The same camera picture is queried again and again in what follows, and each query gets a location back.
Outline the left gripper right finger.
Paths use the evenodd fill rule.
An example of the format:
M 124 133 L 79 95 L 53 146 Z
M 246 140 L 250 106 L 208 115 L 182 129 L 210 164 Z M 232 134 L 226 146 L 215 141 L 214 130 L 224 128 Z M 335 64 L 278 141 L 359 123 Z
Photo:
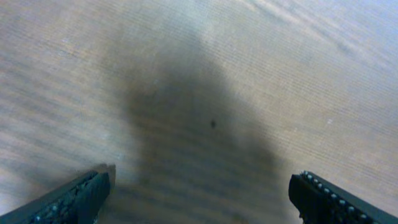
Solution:
M 289 200 L 304 224 L 397 224 L 397 217 L 306 170 L 291 176 Z

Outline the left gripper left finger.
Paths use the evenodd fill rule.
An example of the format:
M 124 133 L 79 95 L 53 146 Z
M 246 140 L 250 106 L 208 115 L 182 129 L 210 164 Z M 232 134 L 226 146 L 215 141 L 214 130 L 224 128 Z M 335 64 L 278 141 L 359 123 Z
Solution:
M 109 174 L 91 170 L 1 215 L 1 224 L 94 224 L 110 190 Z

